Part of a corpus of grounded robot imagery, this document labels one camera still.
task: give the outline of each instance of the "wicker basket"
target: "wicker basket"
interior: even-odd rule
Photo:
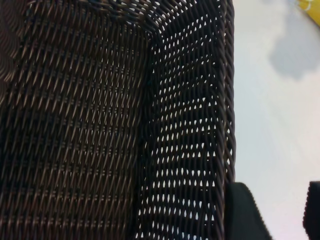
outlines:
[[[0,0],[0,238],[224,239],[232,0]]]

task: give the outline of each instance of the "black object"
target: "black object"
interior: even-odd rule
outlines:
[[[225,194],[226,240],[271,240],[250,190],[241,182],[227,185]]]
[[[232,1],[0,11],[0,238],[224,239]]]
[[[310,240],[320,239],[320,181],[309,184],[303,227]]]

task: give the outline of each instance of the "yellow object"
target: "yellow object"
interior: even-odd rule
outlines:
[[[297,0],[297,4],[320,26],[320,0]]]

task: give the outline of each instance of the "white surface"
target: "white surface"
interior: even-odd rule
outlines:
[[[236,181],[275,240],[306,240],[320,180],[320,28],[286,0],[234,0]]]

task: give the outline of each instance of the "brown wicker basket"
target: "brown wicker basket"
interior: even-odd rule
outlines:
[[[224,239],[232,0],[0,0],[0,238]]]

